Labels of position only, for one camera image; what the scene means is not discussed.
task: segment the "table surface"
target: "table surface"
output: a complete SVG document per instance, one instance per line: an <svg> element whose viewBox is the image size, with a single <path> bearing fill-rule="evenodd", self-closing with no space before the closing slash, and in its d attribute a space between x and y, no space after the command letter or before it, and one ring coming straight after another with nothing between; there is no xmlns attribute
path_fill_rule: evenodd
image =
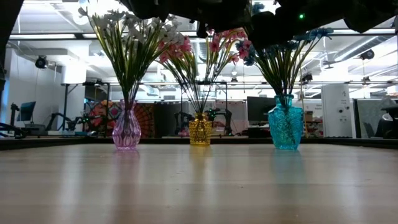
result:
<svg viewBox="0 0 398 224"><path fill-rule="evenodd" d="M0 222L398 223L398 151L86 144L0 152Z"/></svg>

